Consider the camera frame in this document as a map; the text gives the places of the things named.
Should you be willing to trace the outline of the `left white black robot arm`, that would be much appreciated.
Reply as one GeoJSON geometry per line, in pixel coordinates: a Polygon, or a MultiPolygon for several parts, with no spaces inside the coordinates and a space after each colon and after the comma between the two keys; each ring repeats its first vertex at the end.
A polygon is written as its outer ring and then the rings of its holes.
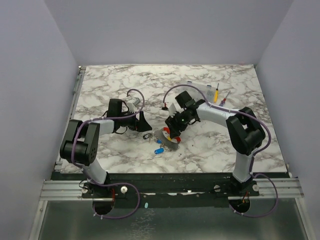
{"type": "Polygon", "coordinates": [[[64,134],[59,154],[62,159],[79,167],[87,179],[94,183],[93,191],[97,196],[106,197],[111,190],[108,173],[97,160],[99,138],[102,135],[118,134],[119,128],[139,133],[151,131],[144,112],[134,113],[140,103],[138,98],[124,101],[118,98],[109,100],[108,109],[101,118],[92,121],[72,119],[64,134]]]}

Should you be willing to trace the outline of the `black key tag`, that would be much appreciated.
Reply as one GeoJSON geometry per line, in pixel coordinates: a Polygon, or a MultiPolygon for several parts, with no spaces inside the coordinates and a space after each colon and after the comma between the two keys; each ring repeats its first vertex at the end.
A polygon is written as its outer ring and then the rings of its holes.
{"type": "Polygon", "coordinates": [[[147,134],[145,134],[142,138],[144,139],[144,140],[146,140],[146,139],[149,139],[150,138],[150,133],[147,133],[147,134]]]}

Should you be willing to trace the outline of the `blue key tag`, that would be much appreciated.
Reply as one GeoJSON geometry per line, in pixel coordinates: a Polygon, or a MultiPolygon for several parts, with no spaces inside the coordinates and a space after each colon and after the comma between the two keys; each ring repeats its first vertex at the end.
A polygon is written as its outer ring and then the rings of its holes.
{"type": "Polygon", "coordinates": [[[164,152],[164,148],[158,148],[158,149],[156,149],[155,151],[154,151],[154,153],[156,154],[156,155],[158,155],[158,154],[161,154],[161,153],[163,153],[164,152]]]}

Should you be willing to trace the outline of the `metal key organizer red handle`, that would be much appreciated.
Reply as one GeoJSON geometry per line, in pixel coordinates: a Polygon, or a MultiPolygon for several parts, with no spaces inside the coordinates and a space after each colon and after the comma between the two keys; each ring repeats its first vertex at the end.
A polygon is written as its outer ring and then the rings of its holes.
{"type": "Polygon", "coordinates": [[[179,137],[171,138],[170,137],[170,129],[168,127],[163,127],[162,129],[155,130],[153,135],[157,140],[161,141],[165,147],[167,147],[170,151],[176,151],[179,149],[179,144],[181,139],[179,137]]]}

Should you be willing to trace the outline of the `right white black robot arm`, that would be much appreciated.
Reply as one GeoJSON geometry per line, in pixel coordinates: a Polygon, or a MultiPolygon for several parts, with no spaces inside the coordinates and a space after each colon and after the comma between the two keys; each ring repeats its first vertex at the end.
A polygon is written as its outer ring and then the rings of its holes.
{"type": "Polygon", "coordinates": [[[187,91],[180,93],[175,100],[183,111],[177,111],[174,104],[169,108],[165,124],[170,138],[179,137],[187,126],[200,121],[209,121],[227,128],[231,145],[236,151],[233,181],[230,182],[229,189],[236,196],[242,195],[247,191],[247,182],[252,178],[254,153],[266,137],[251,108],[229,110],[221,106],[213,107],[204,99],[194,100],[187,91]]]}

